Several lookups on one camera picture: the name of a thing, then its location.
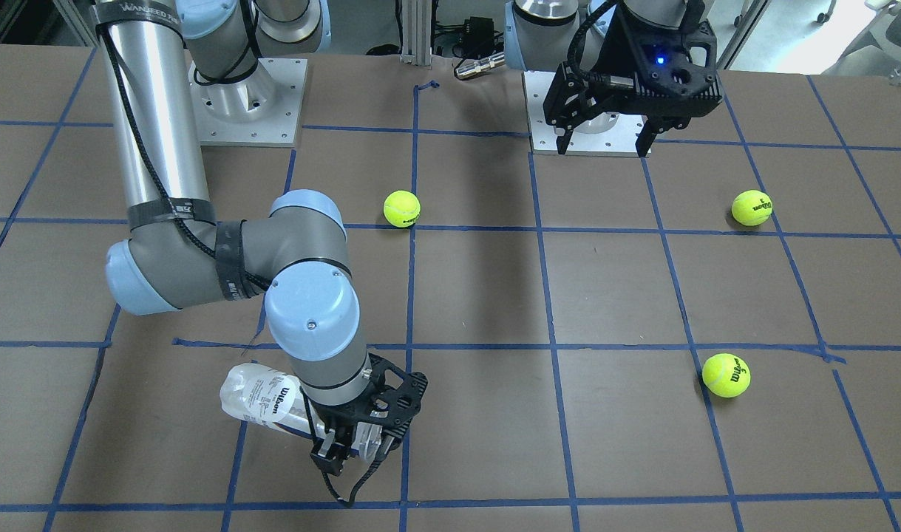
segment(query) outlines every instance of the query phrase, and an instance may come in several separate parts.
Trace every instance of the strap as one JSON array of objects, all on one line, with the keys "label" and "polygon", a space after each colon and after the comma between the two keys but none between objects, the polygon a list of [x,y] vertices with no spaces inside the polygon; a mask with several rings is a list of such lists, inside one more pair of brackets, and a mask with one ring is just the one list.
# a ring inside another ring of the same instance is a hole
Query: strap
[{"label": "strap", "polygon": [[153,21],[170,27],[180,35],[180,18],[175,10],[152,0],[123,0],[92,6],[95,26],[117,24],[119,21]]},{"label": "strap", "polygon": [[250,299],[256,292],[247,280],[243,259],[243,219],[221,222],[217,226],[217,243],[214,245],[217,262],[217,281],[224,299],[238,301]]},{"label": "strap", "polygon": [[195,198],[171,198],[171,203],[166,199],[153,199],[150,202],[138,203],[129,208],[129,228],[135,230],[149,223],[166,222],[169,219],[196,219],[198,222],[207,222],[216,225],[217,215],[214,213],[214,205],[206,199]]}]

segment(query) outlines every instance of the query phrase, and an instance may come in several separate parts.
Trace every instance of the floor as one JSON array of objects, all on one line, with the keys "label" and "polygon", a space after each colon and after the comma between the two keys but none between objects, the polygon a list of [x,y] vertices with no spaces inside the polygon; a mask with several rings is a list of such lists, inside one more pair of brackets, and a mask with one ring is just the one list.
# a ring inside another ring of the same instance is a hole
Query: floor
[{"label": "floor", "polygon": [[[220,411],[231,367],[288,368],[260,300],[119,311],[101,58],[0,45],[0,530],[901,530],[899,90],[724,72],[649,158],[559,157],[517,72],[309,61],[297,148],[204,148],[211,199],[338,203],[370,349],[430,380],[400,454],[343,511],[305,439]],[[743,396],[698,383],[717,352]]]}]

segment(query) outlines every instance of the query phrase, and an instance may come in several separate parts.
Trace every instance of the plastic bottle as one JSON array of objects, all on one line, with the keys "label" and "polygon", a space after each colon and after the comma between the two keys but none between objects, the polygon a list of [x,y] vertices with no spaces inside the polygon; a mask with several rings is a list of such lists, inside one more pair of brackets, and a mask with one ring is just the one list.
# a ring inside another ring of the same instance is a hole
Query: plastic bottle
[{"label": "plastic bottle", "polygon": [[[220,387],[220,407],[237,420],[310,437],[299,379],[263,364],[246,363],[231,369]],[[312,410],[312,421],[316,434],[323,437],[325,427],[315,409]],[[369,462],[380,445],[381,426],[359,423],[353,451]]]}]

